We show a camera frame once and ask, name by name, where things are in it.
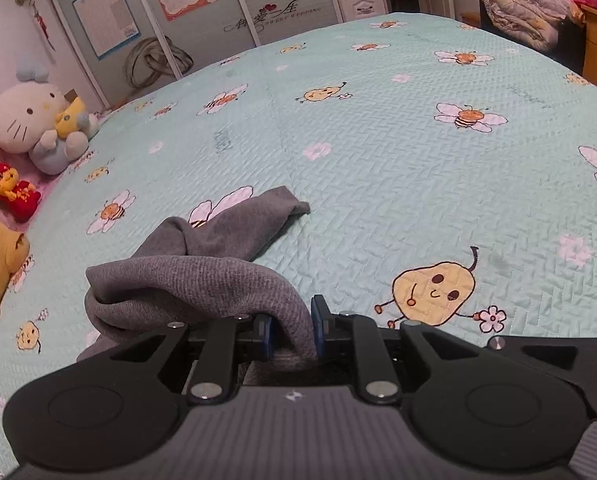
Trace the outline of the red and yellow plush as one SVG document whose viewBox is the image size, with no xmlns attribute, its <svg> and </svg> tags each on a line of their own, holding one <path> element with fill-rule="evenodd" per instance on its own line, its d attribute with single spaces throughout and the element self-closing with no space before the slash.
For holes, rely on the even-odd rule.
<svg viewBox="0 0 597 480">
<path fill-rule="evenodd" d="M 23 180 L 14 167 L 0 162 L 0 204 L 18 223 L 33 217 L 41 201 L 41 192 L 32 182 Z"/>
</svg>

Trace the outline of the folded beige quilt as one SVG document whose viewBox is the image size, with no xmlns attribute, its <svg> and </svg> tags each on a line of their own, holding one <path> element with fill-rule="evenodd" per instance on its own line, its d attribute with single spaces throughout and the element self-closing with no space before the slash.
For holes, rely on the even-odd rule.
<svg viewBox="0 0 597 480">
<path fill-rule="evenodd" d="M 539 52 L 558 44 L 566 24 L 585 32 L 586 18 L 573 0 L 481 0 L 493 25 Z"/>
</svg>

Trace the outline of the red hanging wall ornament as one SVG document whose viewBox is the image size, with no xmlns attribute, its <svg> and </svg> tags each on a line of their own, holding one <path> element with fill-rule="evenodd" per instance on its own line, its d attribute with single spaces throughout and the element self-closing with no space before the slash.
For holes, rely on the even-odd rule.
<svg viewBox="0 0 597 480">
<path fill-rule="evenodd" d="M 30 16 L 32 17 L 36 29 L 38 29 L 41 43 L 44 45 L 44 50 L 48 56 L 49 63 L 51 65 L 56 64 L 56 47 L 54 46 L 50 37 L 50 30 L 47 24 L 47 20 L 44 18 L 44 14 L 41 12 L 38 0 L 14 0 L 15 4 L 19 8 L 29 10 Z"/>
</svg>

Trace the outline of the blue framed wall poster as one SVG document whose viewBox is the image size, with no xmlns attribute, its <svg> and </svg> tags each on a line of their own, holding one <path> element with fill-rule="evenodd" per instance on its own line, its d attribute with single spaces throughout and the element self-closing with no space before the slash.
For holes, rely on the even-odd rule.
<svg viewBox="0 0 597 480">
<path fill-rule="evenodd" d="M 98 60 L 141 36 L 126 0 L 74 0 L 72 5 Z"/>
</svg>

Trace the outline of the grey sliding wardrobe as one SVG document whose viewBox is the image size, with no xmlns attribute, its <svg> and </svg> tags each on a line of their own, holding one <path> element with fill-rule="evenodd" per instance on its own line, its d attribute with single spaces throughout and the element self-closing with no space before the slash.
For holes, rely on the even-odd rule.
<svg viewBox="0 0 597 480">
<path fill-rule="evenodd" d="M 217 0 L 171 22 L 158 0 L 126 0 L 141 36 L 98 60 L 74 0 L 51 1 L 105 105 L 144 96 L 256 46 L 341 21 L 335 0 Z"/>
</svg>

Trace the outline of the mint quilted bee bedspread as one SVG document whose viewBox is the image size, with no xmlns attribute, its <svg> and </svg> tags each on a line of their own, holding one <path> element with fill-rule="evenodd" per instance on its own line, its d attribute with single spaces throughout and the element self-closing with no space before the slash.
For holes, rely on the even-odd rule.
<svg viewBox="0 0 597 480">
<path fill-rule="evenodd" d="M 449 333 L 597 337 L 597 87 L 448 18 L 317 29 L 124 106 L 44 194 L 1 304 L 0 472 L 4 404 L 97 339 L 87 269 L 277 186 L 311 211 L 258 263 L 304 298 L 368 315 L 397 275 L 455 262 L 475 288 Z"/>
</svg>

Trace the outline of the white Hello Kitty plush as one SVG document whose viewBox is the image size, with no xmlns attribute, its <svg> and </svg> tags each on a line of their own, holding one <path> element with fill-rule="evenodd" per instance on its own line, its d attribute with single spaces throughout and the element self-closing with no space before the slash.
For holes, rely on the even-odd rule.
<svg viewBox="0 0 597 480">
<path fill-rule="evenodd" d="M 69 98 L 41 65 L 22 63 L 17 84 L 0 93 L 0 150 L 26 155 L 39 172 L 57 176 L 88 151 L 99 118 L 78 94 Z"/>
</svg>

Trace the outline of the grey knitted sweater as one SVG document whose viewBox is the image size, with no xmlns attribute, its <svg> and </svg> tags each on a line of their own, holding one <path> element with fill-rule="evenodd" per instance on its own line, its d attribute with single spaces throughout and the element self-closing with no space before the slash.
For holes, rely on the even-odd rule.
<svg viewBox="0 0 597 480">
<path fill-rule="evenodd" d="M 270 362 L 250 368 L 246 382 L 279 384 L 312 373 L 317 351 L 304 300 L 282 275 L 254 261 L 310 210 L 279 186 L 228 207 L 199 228 L 169 217 L 131 257 L 90 266 L 85 310 L 99 337 L 80 357 L 170 322 L 265 313 L 280 325 L 280 347 Z"/>
</svg>

